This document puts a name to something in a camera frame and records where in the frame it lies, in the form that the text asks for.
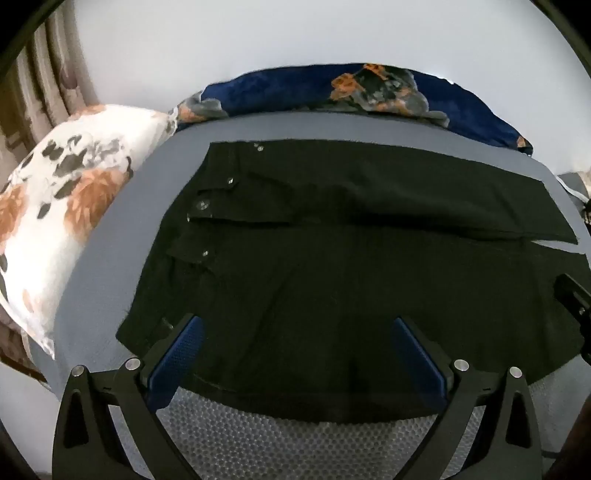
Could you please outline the black pants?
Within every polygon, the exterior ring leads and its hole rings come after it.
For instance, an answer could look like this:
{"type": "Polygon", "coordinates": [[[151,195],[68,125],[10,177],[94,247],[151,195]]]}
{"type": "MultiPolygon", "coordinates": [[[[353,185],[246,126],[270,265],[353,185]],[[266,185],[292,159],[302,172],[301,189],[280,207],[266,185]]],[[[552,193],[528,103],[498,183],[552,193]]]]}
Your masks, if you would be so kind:
{"type": "Polygon", "coordinates": [[[304,421],[446,404],[413,322],[451,359],[538,381],[577,356],[555,299],[582,254],[544,184],[430,151],[341,141],[213,143],[162,218],[117,332],[145,354],[186,314],[201,396],[304,421]]]}

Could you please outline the beige curtain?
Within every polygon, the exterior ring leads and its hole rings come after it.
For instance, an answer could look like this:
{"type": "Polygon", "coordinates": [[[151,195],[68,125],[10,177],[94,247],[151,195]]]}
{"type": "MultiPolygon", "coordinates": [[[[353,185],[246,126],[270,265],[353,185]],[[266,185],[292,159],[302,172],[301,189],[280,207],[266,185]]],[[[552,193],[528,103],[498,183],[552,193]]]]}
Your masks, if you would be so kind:
{"type": "Polygon", "coordinates": [[[47,1],[22,19],[1,14],[1,179],[33,147],[96,95],[85,66],[72,1],[47,1]]]}

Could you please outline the blue floral blanket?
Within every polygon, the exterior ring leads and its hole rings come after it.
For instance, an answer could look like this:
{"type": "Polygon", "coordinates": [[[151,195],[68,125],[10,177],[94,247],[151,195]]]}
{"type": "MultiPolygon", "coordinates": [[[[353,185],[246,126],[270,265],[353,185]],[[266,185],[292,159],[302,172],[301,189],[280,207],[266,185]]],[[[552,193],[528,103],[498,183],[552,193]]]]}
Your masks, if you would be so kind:
{"type": "Polygon", "coordinates": [[[533,145],[475,94],[445,79],[375,63],[253,71],[208,85],[174,109],[177,129],[256,113],[322,111],[400,116],[491,146],[533,154],[533,145]]]}

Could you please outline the white floral pillow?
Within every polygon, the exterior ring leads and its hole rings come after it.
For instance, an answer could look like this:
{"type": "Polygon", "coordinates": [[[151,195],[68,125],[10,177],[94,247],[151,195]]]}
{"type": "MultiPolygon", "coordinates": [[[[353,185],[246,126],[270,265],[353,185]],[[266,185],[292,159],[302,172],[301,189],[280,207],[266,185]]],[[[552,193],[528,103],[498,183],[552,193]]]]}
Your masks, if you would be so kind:
{"type": "Polygon", "coordinates": [[[90,234],[177,111],[86,107],[54,127],[1,190],[1,305],[53,356],[57,308],[90,234]]]}

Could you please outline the grey mesh mattress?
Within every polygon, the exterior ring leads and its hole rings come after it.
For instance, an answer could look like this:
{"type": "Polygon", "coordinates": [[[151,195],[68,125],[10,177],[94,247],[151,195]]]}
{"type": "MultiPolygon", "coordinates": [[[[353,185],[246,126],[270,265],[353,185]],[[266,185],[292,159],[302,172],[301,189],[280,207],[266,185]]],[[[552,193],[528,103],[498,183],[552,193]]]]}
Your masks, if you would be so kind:
{"type": "MultiPolygon", "coordinates": [[[[280,113],[190,127],[139,168],[93,231],[61,298],[54,356],[32,355],[54,393],[70,370],[120,366],[129,353],[115,337],[134,295],[160,221],[197,172],[214,142],[281,139],[349,140],[411,147],[478,161],[542,181],[577,234],[590,237],[555,176],[518,152],[486,146],[425,124],[335,113],[280,113]]],[[[158,414],[184,458],[206,479],[387,479],[408,460],[431,425],[428,418],[391,424],[304,424],[222,407],[179,390],[158,414]]]]}

